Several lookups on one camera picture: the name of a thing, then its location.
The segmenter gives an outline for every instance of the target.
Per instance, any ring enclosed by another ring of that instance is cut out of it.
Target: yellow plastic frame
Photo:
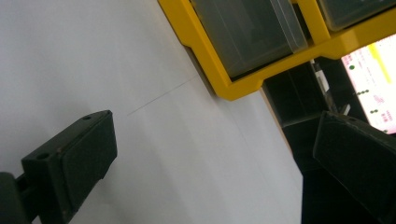
[[[396,7],[351,28],[330,33],[317,0],[292,0],[303,12],[312,36],[309,47],[232,82],[190,0],[159,0],[159,3],[181,44],[194,52],[216,94],[230,101],[259,90],[266,78],[299,64],[320,56],[339,59],[356,49],[396,34]]]

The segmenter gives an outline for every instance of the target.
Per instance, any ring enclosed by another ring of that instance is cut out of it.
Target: black plastic part
[[[381,223],[396,222],[396,139],[365,122],[324,112],[314,157]]]
[[[378,224],[324,169],[304,172],[302,224]]]
[[[322,168],[312,155],[319,121],[320,116],[283,128],[283,134],[288,139],[293,158],[302,173]]]
[[[0,173],[0,223],[29,223],[14,176]]]
[[[28,223],[37,215],[43,224],[68,223],[116,157],[111,111],[79,119],[23,158],[17,181],[0,175],[0,223]],[[9,203],[15,205],[3,207]]]

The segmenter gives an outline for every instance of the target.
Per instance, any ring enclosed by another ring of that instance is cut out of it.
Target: white surface
[[[114,113],[119,156],[72,223],[300,223],[302,177],[259,93],[211,96],[155,0],[0,2],[0,170]]]

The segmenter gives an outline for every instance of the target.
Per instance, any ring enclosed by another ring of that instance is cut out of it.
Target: yellow storage organizer
[[[181,44],[190,47],[216,94],[235,100],[262,86],[263,81],[299,64],[323,56],[339,59],[348,53],[389,35],[396,34],[396,7],[355,26],[331,33],[319,10],[317,0],[294,0],[303,13],[312,36],[309,47],[271,63],[246,77],[231,81],[190,0],[159,0]]]

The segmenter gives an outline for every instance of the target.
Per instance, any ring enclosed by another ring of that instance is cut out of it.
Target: plastic drawer
[[[230,77],[307,47],[288,0],[192,0]]]
[[[396,5],[396,0],[319,0],[327,26],[344,29]]]

